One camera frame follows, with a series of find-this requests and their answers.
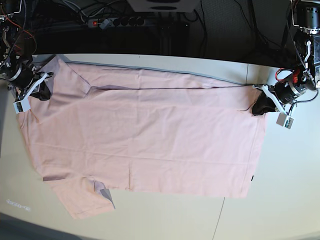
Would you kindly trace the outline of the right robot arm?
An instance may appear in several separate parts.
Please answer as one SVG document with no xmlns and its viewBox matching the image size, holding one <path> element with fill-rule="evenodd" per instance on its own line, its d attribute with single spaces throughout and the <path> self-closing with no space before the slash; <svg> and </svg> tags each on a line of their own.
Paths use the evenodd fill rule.
<svg viewBox="0 0 320 240">
<path fill-rule="evenodd" d="M 35 36 L 27 30 L 26 0 L 0 2 L 0 80 L 7 84 L 17 100 L 30 96 L 41 101 L 51 98 L 46 80 L 52 72 L 44 73 L 33 64 L 37 50 Z"/>
</svg>

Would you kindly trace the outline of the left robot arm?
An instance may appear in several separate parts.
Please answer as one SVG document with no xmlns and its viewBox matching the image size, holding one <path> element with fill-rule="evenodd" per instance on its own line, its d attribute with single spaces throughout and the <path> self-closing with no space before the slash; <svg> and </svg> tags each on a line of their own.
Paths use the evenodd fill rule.
<svg viewBox="0 0 320 240">
<path fill-rule="evenodd" d="M 274 75 L 275 84 L 255 84 L 261 94 L 252 107 L 254 116 L 270 112 L 290 116 L 306 91 L 320 94 L 320 2 L 291 0 L 279 50 L 272 55 L 283 67 Z"/>
</svg>

